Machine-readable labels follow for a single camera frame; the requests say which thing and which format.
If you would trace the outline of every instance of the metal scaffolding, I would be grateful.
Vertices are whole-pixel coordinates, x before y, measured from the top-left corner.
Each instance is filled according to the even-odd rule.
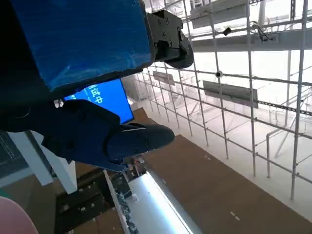
[[[167,118],[168,118],[168,121],[171,121],[169,119],[169,116],[168,116],[168,112],[171,112],[171,113],[174,113],[175,114],[175,118],[176,118],[176,122],[177,122],[177,125],[178,127],[180,127],[180,122],[179,122],[179,118],[178,117],[181,117],[185,120],[187,120],[188,122],[188,125],[189,125],[189,129],[190,129],[190,134],[191,136],[194,135],[194,131],[192,130],[192,124],[195,124],[201,128],[203,128],[203,131],[204,131],[204,134],[205,134],[205,139],[206,139],[206,143],[207,143],[207,146],[208,146],[208,137],[207,137],[207,132],[210,132],[210,133],[213,133],[217,136],[219,136],[220,138],[224,139],[224,142],[225,142],[225,151],[226,151],[226,159],[229,158],[229,152],[228,152],[228,142],[240,147],[241,149],[244,149],[246,150],[247,152],[251,153],[251,156],[252,156],[252,160],[253,160],[253,175],[256,176],[256,158],[260,158],[262,160],[265,160],[267,162],[267,176],[268,178],[271,177],[271,173],[270,173],[270,166],[271,164],[278,167],[278,168],[281,168],[282,170],[286,171],[286,172],[289,172],[292,174],[292,186],[291,186],[291,200],[294,199],[294,191],[295,191],[295,180],[296,178],[300,178],[308,183],[311,183],[312,184],[312,181],[309,179],[309,178],[306,178],[304,176],[302,176],[301,174],[299,174],[296,170],[296,167],[298,166],[299,163],[301,163],[303,160],[306,160],[307,158],[311,157],[311,155],[308,155],[307,157],[305,157],[303,160],[297,162],[297,151],[298,151],[298,138],[299,137],[305,137],[307,139],[312,139],[312,136],[310,136],[309,134],[306,134],[305,132],[300,132],[299,131],[299,123],[300,123],[300,114],[302,115],[306,115],[306,116],[312,116],[312,113],[307,111],[307,110],[302,110],[301,107],[303,105],[303,100],[306,100],[308,97],[311,96],[311,92],[309,91],[312,87],[312,83],[311,82],[303,82],[302,81],[302,77],[303,77],[303,61],[304,61],[304,52],[305,52],[305,45],[306,45],[306,32],[307,32],[307,22],[311,21],[312,18],[311,17],[308,17],[308,0],[304,0],[304,4],[303,4],[303,12],[302,12],[302,18],[300,19],[295,19],[295,4],[296,4],[296,1],[295,0],[291,0],[291,5],[290,5],[290,20],[289,21],[283,21],[283,22],[277,22],[277,23],[268,23],[268,24],[264,24],[264,25],[261,25],[261,27],[263,28],[269,28],[269,27],[273,27],[273,26],[279,26],[279,25],[294,25],[296,23],[301,23],[302,24],[302,28],[301,28],[301,50],[300,50],[300,63],[299,63],[299,75],[298,75],[298,81],[294,81],[294,80],[291,80],[290,77],[291,77],[291,73],[290,73],[290,66],[291,66],[291,57],[292,57],[292,54],[291,54],[291,51],[288,52],[288,70],[287,70],[287,79],[278,79],[278,78],[263,78],[263,77],[258,77],[258,76],[254,76],[253,75],[253,70],[252,70],[252,49],[251,49],[251,33],[252,33],[252,27],[250,25],[250,4],[252,3],[256,3],[256,2],[260,2],[260,0],[246,0],[246,28],[240,28],[240,29],[234,29],[233,30],[233,33],[235,32],[240,32],[240,31],[246,31],[247,32],[247,53],[248,53],[248,70],[249,70],[249,74],[246,76],[246,75],[236,75],[236,74],[228,74],[228,73],[223,73],[223,76],[219,76],[216,74],[216,72],[208,72],[208,71],[200,71],[200,70],[197,70],[196,69],[196,63],[194,63],[194,69],[190,70],[190,69],[175,69],[175,68],[172,68],[172,67],[167,67],[165,64],[163,66],[157,66],[157,65],[153,65],[151,66],[151,69],[164,69],[165,70],[165,74],[167,75],[167,79],[168,79],[168,84],[169,84],[169,89],[167,88],[164,88],[161,86],[160,84],[160,81],[158,79],[158,84],[159,84],[159,89],[160,89],[160,92],[161,92],[161,97],[162,97],[162,100],[163,100],[163,105],[160,104],[156,98],[156,94],[155,94],[155,90],[154,88],[158,86],[155,85],[155,83],[153,83],[152,81],[152,77],[154,76],[154,74],[152,75],[151,74],[151,70],[150,69],[147,69],[145,71],[142,72],[142,77],[143,77],[143,80],[137,79],[137,82],[140,82],[140,83],[143,83],[145,85],[145,88],[146,88],[146,91],[148,92],[148,86],[151,86],[151,89],[153,91],[153,97],[149,96],[149,102],[150,102],[150,105],[151,105],[151,108],[152,107],[152,103],[155,103],[157,108],[158,108],[158,112],[160,114],[160,110],[159,110],[159,107],[162,107],[165,109],[166,111],[166,115],[167,115]],[[185,12],[185,17],[184,17],[184,23],[185,23],[185,26],[187,27],[187,31],[188,31],[188,38],[189,40],[191,41],[191,44],[192,44],[192,39],[197,37],[197,36],[194,36],[191,34],[191,30],[190,30],[190,22],[192,21],[192,18],[191,18],[191,15],[188,14],[188,9],[187,9],[187,6],[186,6],[186,0],[177,0],[173,3],[170,3],[170,4],[166,4],[166,1],[164,1],[164,9],[169,9],[170,7],[174,6],[175,4],[181,4],[181,7],[184,9],[184,12]],[[215,31],[215,27],[214,27],[214,24],[213,24],[213,9],[212,7],[210,8],[211,12],[210,12],[210,23],[211,23],[211,30],[212,32],[211,33],[207,33],[207,34],[202,34],[200,36],[212,36],[213,37],[213,42],[214,42],[214,56],[215,56],[215,61],[216,61],[216,70],[217,72],[221,72],[220,70],[220,65],[219,65],[219,62],[218,62],[218,35],[221,34],[220,32],[216,32]],[[169,81],[169,71],[176,71],[177,74],[178,74],[178,81],[177,80],[174,80],[173,82],[176,84],[176,85],[180,85],[181,89],[182,89],[182,93],[179,93],[179,92],[176,92],[176,90],[173,90],[172,87],[171,87],[171,82],[172,80]],[[195,76],[195,81],[196,81],[196,84],[189,84],[189,83],[186,83],[182,80],[182,75],[181,73],[183,72],[190,72],[190,73],[194,73],[194,76]],[[218,87],[219,87],[219,96],[218,96],[218,100],[220,101],[220,105],[217,105],[215,103],[210,103],[209,101],[206,101],[202,99],[202,96],[201,96],[201,92],[202,91],[205,91],[205,88],[201,87],[200,86],[200,80],[199,80],[199,77],[198,75],[199,74],[208,74],[208,75],[214,75],[216,76],[217,78],[217,84],[218,84]],[[148,76],[149,78],[149,82],[146,82],[146,80],[144,79],[144,76]],[[234,111],[234,110],[231,110],[229,108],[226,108],[224,107],[224,95],[223,95],[223,90],[222,90],[222,87],[223,87],[223,83],[222,83],[222,77],[234,77],[234,78],[243,78],[243,79],[248,79],[249,80],[249,90],[250,90],[250,100],[249,100],[249,106],[250,106],[250,115],[247,115],[247,114],[243,114],[243,113],[240,113],[238,111]],[[282,104],[277,104],[277,103],[271,103],[271,102],[265,102],[265,101],[261,101],[261,100],[254,100],[254,94],[253,94],[253,81],[255,80],[261,80],[261,81],[268,81],[268,82],[272,82],[272,83],[284,83],[284,84],[287,84],[287,94],[286,94],[286,102],[282,103]],[[298,86],[298,90],[297,90],[297,96],[294,96],[292,98],[290,98],[290,92],[289,92],[289,86],[290,85],[297,85]],[[305,95],[302,95],[302,87],[303,86],[307,86],[308,89],[305,90],[304,92],[308,92],[307,94]],[[197,91],[198,93],[198,97],[191,97],[189,95],[187,95],[185,93],[185,87],[189,87],[189,88],[192,88],[194,90]],[[168,108],[168,103],[166,103],[165,101],[165,98],[164,98],[164,95],[163,95],[163,91],[166,91],[170,94],[171,96],[171,100],[170,102],[172,102],[172,105],[173,105],[173,110]],[[173,98],[173,94],[175,95],[175,97],[183,97],[183,106],[185,107],[185,111],[186,111],[186,116],[182,115],[181,113],[179,113],[177,111],[177,107],[176,107],[176,104],[175,104],[175,100]],[[199,103],[199,114],[201,115],[202,117],[202,123],[198,123],[197,121],[194,121],[190,118],[190,113],[189,113],[189,110],[188,110],[188,104],[187,104],[187,99],[189,100],[192,100],[192,101],[195,101],[196,103]],[[262,104],[262,105],[267,105],[267,106],[271,106],[271,107],[274,107],[278,110],[284,110],[286,112],[286,115],[285,115],[285,122],[282,124],[277,124],[277,123],[271,123],[269,121],[264,121],[262,119],[259,119],[258,117],[255,117],[254,116],[254,103],[258,103],[258,104]],[[293,108],[293,107],[290,107],[290,105],[292,103],[296,103],[296,108]],[[204,105],[208,105],[210,107],[213,107],[217,110],[220,110],[221,111],[221,114],[217,115],[216,117],[210,119],[210,120],[207,120],[205,121],[205,116],[204,116],[204,109],[203,109],[203,104]],[[288,111],[291,112],[291,113],[295,113],[295,115],[293,116],[293,120],[292,120],[292,123],[290,126],[288,126]],[[225,113],[231,113],[231,114],[234,114],[236,116],[241,116],[241,117],[244,117],[246,120],[243,121],[242,123],[240,123],[239,125],[233,127],[232,129],[229,129],[229,130],[226,130],[226,119],[225,119]],[[209,127],[207,127],[207,124],[208,122],[210,122],[211,120],[215,119],[215,118],[222,118],[222,124],[223,124],[223,134],[220,134],[212,129],[210,129]],[[241,125],[247,125],[247,123],[250,122],[251,123],[251,145],[252,145],[252,148],[249,149],[247,148],[246,146],[243,146],[241,144],[239,144],[238,142],[234,141],[233,139],[229,138],[227,136],[227,134],[240,127]],[[261,124],[265,124],[266,126],[270,126],[270,127],[273,127],[275,128],[274,131],[271,131],[269,132],[267,135],[266,135],[266,138],[259,142],[259,143],[255,143],[255,129],[254,129],[254,125],[255,123],[258,122],[258,123],[261,123]],[[292,169],[289,169],[279,163],[277,163],[276,161],[273,161],[270,159],[270,138],[272,137],[275,137],[276,135],[278,135],[281,131],[285,131],[286,133],[292,133],[294,134],[294,150],[293,150],[293,158],[292,158]],[[267,152],[267,155],[264,156],[264,155],[261,155],[259,154],[258,152],[256,152],[256,147],[258,145],[260,145],[261,143],[264,143],[266,142],[266,152]]]

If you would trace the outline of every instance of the pink object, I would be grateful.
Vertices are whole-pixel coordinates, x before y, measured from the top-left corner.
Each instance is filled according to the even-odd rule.
[[[0,230],[3,234],[38,234],[23,208],[5,197],[0,197]]]

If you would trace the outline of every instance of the metal rack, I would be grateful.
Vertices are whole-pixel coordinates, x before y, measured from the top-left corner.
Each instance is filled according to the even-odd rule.
[[[224,77],[236,77],[236,78],[244,78],[244,79],[248,79],[249,80],[249,89],[250,89],[250,115],[247,115],[247,114],[242,114],[242,113],[239,113],[237,111],[234,111],[234,110],[231,110],[229,108],[226,108],[224,107],[224,104],[223,104],[223,94],[222,94],[222,77],[217,77],[217,83],[219,85],[219,100],[220,100],[220,105],[216,105],[216,104],[213,104],[213,103],[209,103],[205,100],[202,100],[201,98],[201,91],[204,90],[204,88],[201,88],[199,86],[199,79],[198,79],[198,74],[209,74],[209,75],[215,75],[215,72],[208,72],[208,71],[200,71],[200,70],[197,70],[196,69],[196,63],[194,63],[194,66],[193,66],[193,69],[192,70],[189,70],[189,69],[175,69],[175,68],[171,68],[171,67],[167,67],[165,64],[163,66],[157,66],[157,65],[153,65],[151,68],[147,69],[147,73],[146,72],[143,72],[142,73],[142,76],[144,77],[144,75],[148,75],[149,77],[149,81],[146,81],[144,78],[141,80],[137,77],[137,81],[138,82],[142,82],[144,83],[145,85],[145,88],[146,90],[148,89],[147,86],[150,85],[153,89],[153,96],[154,97],[151,97],[149,96],[149,102],[150,102],[150,105],[151,107],[153,106],[153,103],[156,104],[157,108],[158,108],[158,113],[160,114],[160,110],[159,108],[162,107],[165,109],[166,111],[166,116],[167,116],[167,119],[168,121],[169,120],[169,117],[168,117],[168,111],[169,112],[172,112],[175,114],[175,117],[176,117],[176,122],[178,124],[178,126],[180,126],[179,124],[179,121],[178,121],[178,117],[181,117],[183,119],[186,119],[188,121],[188,124],[189,124],[189,129],[190,129],[190,134],[193,136],[193,131],[192,131],[192,126],[191,124],[195,124],[197,126],[200,126],[203,131],[204,131],[204,134],[205,134],[205,139],[206,139],[206,143],[207,143],[207,146],[209,145],[208,141],[208,137],[207,137],[207,132],[210,132],[210,133],[213,133],[219,137],[221,137],[222,139],[224,139],[224,142],[225,142],[225,150],[226,150],[226,159],[229,158],[229,152],[228,152],[228,142],[252,153],[252,157],[253,157],[253,175],[256,176],[256,158],[260,158],[260,159],[263,159],[265,161],[267,161],[267,165],[268,165],[268,177],[270,177],[270,165],[273,164],[289,173],[292,174],[292,186],[291,186],[291,200],[294,200],[294,191],[295,191],[295,181],[296,181],[296,178],[301,178],[309,183],[312,183],[312,181],[309,179],[309,178],[306,178],[305,176],[302,176],[301,174],[299,174],[296,170],[296,167],[297,165],[301,162],[297,162],[297,151],[298,151],[298,138],[299,137],[305,137],[305,138],[308,138],[308,139],[312,139],[312,136],[310,136],[309,134],[306,134],[306,133],[303,133],[303,132],[300,132],[299,131],[299,123],[300,123],[300,114],[303,114],[303,115],[306,115],[306,116],[312,116],[312,113],[309,112],[309,111],[306,111],[306,110],[301,110],[301,104],[302,104],[302,86],[308,86],[308,87],[312,87],[312,83],[311,82],[303,82],[302,81],[302,77],[303,77],[303,61],[304,61],[304,52],[305,52],[305,45],[306,45],[306,33],[307,33],[307,22],[310,22],[312,20],[312,17],[308,17],[308,0],[304,0],[304,7],[303,7],[303,12],[302,12],[302,18],[300,19],[295,19],[295,4],[296,4],[296,1],[295,0],[291,0],[291,6],[290,6],[290,20],[288,21],[283,21],[283,22],[278,22],[278,23],[271,23],[271,24],[265,24],[265,25],[262,25],[264,28],[269,28],[269,27],[273,27],[273,26],[279,26],[279,25],[289,25],[289,24],[295,24],[295,23],[301,23],[302,24],[302,27],[301,27],[301,49],[300,49],[300,64],[299,64],[299,75],[298,75],[298,81],[293,81],[293,80],[290,80],[290,62],[291,62],[291,51],[288,52],[288,78],[287,79],[278,79],[278,78],[262,78],[262,77],[258,77],[258,76],[254,76],[253,75],[253,71],[252,71],[252,49],[251,49],[251,26],[250,26],[250,4],[254,4],[254,3],[257,3],[257,2],[261,2],[260,0],[246,0],[246,25],[247,27],[246,28],[241,28],[241,29],[237,29],[237,30],[233,30],[233,32],[239,32],[239,31],[246,31],[247,32],[247,53],[248,53],[248,70],[249,70],[249,74],[246,76],[246,75],[236,75],[236,74],[228,74],[228,73],[224,73],[223,76]],[[187,14],[187,7],[186,7],[186,0],[178,0],[178,1],[175,1],[174,3],[171,3],[171,4],[166,4],[165,2],[165,8],[164,9],[168,9],[169,7],[177,4],[177,3],[180,3],[180,4],[183,4],[183,8],[184,8],[184,12],[185,12],[185,17],[184,17],[184,23],[186,23],[186,26],[187,26],[187,31],[188,31],[188,38],[189,40],[191,41],[191,44],[192,44],[192,39],[197,37],[197,36],[193,36],[191,34],[191,30],[190,30],[190,21],[192,20],[191,16]],[[152,5],[152,2],[150,1],[150,4],[151,4],[151,8],[152,10],[155,10],[153,8],[153,5]],[[213,13],[210,14],[210,22],[213,22]],[[214,56],[215,56],[215,60],[216,60],[216,70],[219,71],[219,70],[222,70],[222,68],[220,68],[219,66],[219,62],[218,62],[218,38],[216,37],[218,34],[221,34],[220,32],[216,32],[215,29],[214,29],[214,25],[212,23],[212,32],[211,33],[207,33],[207,34],[204,34],[204,35],[200,35],[200,36],[212,36],[213,37],[213,42],[214,42]],[[169,85],[169,89],[166,89],[164,87],[161,86],[160,82],[159,82],[159,86],[153,84],[152,82],[152,76],[151,75],[151,69],[157,69],[157,68],[161,68],[161,69],[165,69],[165,72],[166,74],[168,74],[168,70],[175,70],[178,72],[178,75],[179,75],[179,81],[175,80],[175,84],[178,84],[181,86],[181,89],[182,89],[182,93],[178,93],[178,92],[175,92],[174,90],[172,90],[172,88],[170,87]],[[194,76],[195,76],[195,85],[192,85],[192,84],[188,84],[188,83],[185,83],[182,81],[181,79],[181,72],[193,72],[194,73]],[[268,82],[274,82],[274,83],[284,83],[284,84],[287,84],[287,100],[284,104],[277,104],[277,103],[273,103],[273,102],[267,102],[267,101],[261,101],[261,100],[254,100],[254,97],[253,97],[253,81],[254,80],[261,80],[261,81],[268,81]],[[292,84],[292,85],[297,85],[298,86],[298,90],[297,90],[297,100],[296,100],[296,108],[293,108],[293,107],[290,107],[290,97],[289,97],[289,85]],[[187,94],[185,94],[185,87],[188,86],[188,87],[191,87],[191,88],[194,88],[197,90],[198,92],[198,98],[194,98],[194,97],[190,97],[188,96]],[[155,89],[154,88],[159,88],[160,91],[161,91],[161,97],[162,97],[162,101],[163,101],[163,105],[159,103],[159,101],[157,100],[156,98],[156,93],[155,93]],[[173,102],[173,110],[168,108],[168,104],[165,102],[164,100],[164,95],[163,95],[163,91],[167,91],[168,93],[170,93],[170,96],[173,97],[173,94],[175,95],[178,95],[178,96],[182,96],[183,97],[183,101],[184,101],[184,106],[185,106],[185,110],[186,110],[186,116],[180,114],[178,111],[177,111],[177,108],[175,106],[175,103],[174,103],[174,100],[172,98],[172,102]],[[202,120],[203,122],[202,123],[198,123],[194,120],[192,120],[190,118],[190,113],[188,111],[188,108],[187,108],[187,101],[186,99],[191,99],[193,101],[196,101],[199,103],[199,106],[200,106],[200,114],[201,114],[201,117],[202,117]],[[281,124],[274,124],[274,123],[271,123],[271,122],[268,122],[268,121],[264,121],[262,119],[259,119],[258,117],[255,117],[254,116],[254,107],[253,107],[253,103],[254,102],[257,102],[259,104],[262,104],[262,105],[266,105],[266,106],[270,106],[270,107],[274,107],[276,109],[279,109],[279,110],[284,110],[286,112],[286,117],[285,119],[288,118],[288,111],[290,112],[295,112],[295,116],[294,116],[294,119],[293,119],[293,123],[294,123],[294,130],[291,128],[291,127],[287,127],[287,121],[285,120],[285,123],[284,125],[281,125]],[[204,110],[203,110],[203,104],[205,105],[209,105],[211,107],[214,107],[216,109],[219,109],[221,111],[221,116],[222,116],[222,122],[223,122],[223,133],[220,134],[210,128],[208,128],[206,126],[207,122],[208,121],[205,121],[205,116],[204,116]],[[241,144],[239,144],[238,142],[235,142],[233,139],[229,138],[227,136],[227,131],[226,131],[226,124],[225,124],[225,113],[232,113],[234,115],[238,115],[238,116],[241,116],[241,117],[244,117],[248,120],[248,122],[250,121],[251,123],[251,133],[252,133],[252,139],[251,139],[251,142],[252,142],[252,148],[249,149]],[[254,125],[256,122],[259,122],[259,123],[262,123],[262,124],[265,124],[267,126],[270,126],[270,127],[274,127],[276,128],[276,130],[274,130],[273,132],[267,134],[267,138],[266,140],[262,141],[262,142],[265,142],[267,143],[267,155],[266,156],[263,156],[261,154],[259,154],[258,152],[256,152],[256,146],[259,145],[259,144],[256,144],[255,143],[255,130],[254,130]],[[293,150],[293,160],[292,160],[292,169],[288,169],[287,167],[273,161],[270,159],[270,145],[269,145],[269,139],[273,136],[275,136],[275,134],[278,132],[278,131],[286,131],[287,133],[292,133],[294,134],[294,150]]]

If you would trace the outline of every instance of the display screen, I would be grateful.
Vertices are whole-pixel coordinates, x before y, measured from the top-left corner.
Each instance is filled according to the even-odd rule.
[[[133,114],[120,79],[90,85],[65,100],[84,99],[119,115],[120,122],[133,119]]]

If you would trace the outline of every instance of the blue tape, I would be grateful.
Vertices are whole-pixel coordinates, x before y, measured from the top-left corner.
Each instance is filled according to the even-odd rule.
[[[11,0],[50,90],[151,60],[138,0]]]

